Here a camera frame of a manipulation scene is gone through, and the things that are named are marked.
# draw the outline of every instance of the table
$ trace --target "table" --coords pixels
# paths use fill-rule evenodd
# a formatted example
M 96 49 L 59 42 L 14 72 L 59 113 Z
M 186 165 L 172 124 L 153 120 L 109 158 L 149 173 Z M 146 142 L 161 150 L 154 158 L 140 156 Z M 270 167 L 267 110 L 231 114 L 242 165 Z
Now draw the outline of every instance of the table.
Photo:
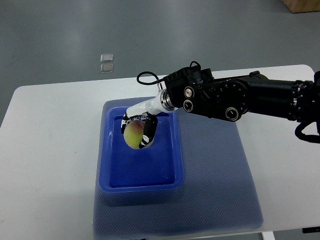
M 254 70 L 279 80 L 314 75 L 306 65 L 212 74 Z M 19 87 L 0 128 L 0 238 L 92 239 L 102 107 L 157 92 L 134 77 Z M 247 113 L 236 124 L 264 218 L 254 231 L 319 226 L 319 146 L 297 139 L 298 124 L 286 119 Z

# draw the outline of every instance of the blue plastic container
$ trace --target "blue plastic container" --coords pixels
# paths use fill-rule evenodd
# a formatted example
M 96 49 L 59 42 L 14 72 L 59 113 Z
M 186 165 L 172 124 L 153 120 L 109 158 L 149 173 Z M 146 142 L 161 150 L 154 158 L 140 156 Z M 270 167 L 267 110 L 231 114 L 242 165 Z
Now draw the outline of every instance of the blue plastic container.
M 153 144 L 130 148 L 121 134 L 128 106 L 108 110 L 105 118 L 99 186 L 107 193 L 172 190 L 184 181 L 177 114 L 157 115 Z

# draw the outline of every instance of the black cable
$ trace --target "black cable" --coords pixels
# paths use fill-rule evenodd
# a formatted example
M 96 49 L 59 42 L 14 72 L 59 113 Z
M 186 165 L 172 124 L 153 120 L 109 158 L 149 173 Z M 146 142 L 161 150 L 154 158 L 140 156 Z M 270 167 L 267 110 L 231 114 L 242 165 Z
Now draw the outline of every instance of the black cable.
M 154 76 L 155 79 L 156 79 L 156 81 L 153 81 L 153 82 L 143 82 L 143 81 L 140 81 L 139 78 L 140 78 L 142 75 L 144 75 L 144 74 L 150 74 L 150 75 Z M 161 82 L 163 82 L 164 80 L 163 80 L 163 79 L 160 79 L 160 80 L 159 80 L 158 76 L 157 76 L 155 73 L 151 72 L 151 71 L 143 71 L 143 72 L 139 73 L 139 75 L 136 77 L 136 81 L 137 81 L 138 83 L 142 84 L 142 85 L 154 85 L 154 84 L 161 83 Z
M 200 66 L 200 64 L 199 64 L 197 61 L 192 61 L 192 62 L 190 63 L 189 68 L 191 68 L 191 67 L 192 67 L 192 64 L 196 64 L 196 65 L 197 65 L 197 67 L 201 69 L 201 66 Z
M 300 140 L 309 142 L 309 143 L 315 143 L 315 144 L 320 144 L 320 135 L 306 135 L 302 131 L 305 129 L 307 126 L 312 124 L 312 122 L 301 122 L 295 129 L 294 133 L 296 137 Z

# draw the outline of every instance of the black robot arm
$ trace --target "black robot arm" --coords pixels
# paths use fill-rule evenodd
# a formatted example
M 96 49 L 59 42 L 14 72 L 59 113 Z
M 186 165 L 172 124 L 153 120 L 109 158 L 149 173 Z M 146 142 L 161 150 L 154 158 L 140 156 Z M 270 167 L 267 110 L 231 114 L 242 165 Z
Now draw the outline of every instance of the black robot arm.
M 247 112 L 286 118 L 301 123 L 295 130 L 299 139 L 320 143 L 319 135 L 302 133 L 316 122 L 320 134 L 320 71 L 314 82 L 271 80 L 259 71 L 214 79 L 209 68 L 193 61 L 163 81 L 170 104 L 188 113 L 231 122 Z

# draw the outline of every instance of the gray floor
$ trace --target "gray floor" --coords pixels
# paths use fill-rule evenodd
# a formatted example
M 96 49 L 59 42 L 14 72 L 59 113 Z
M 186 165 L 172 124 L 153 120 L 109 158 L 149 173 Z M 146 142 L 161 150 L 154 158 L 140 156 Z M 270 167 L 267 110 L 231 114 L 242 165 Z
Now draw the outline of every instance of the gray floor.
M 212 71 L 309 65 L 320 70 L 320 12 L 281 0 L 2 0 L 0 124 L 24 85 L 170 74 L 191 61 Z M 100 73 L 100 55 L 114 72 Z M 315 240 L 301 229 L 277 240 Z M 215 240 L 261 240 L 259 234 Z

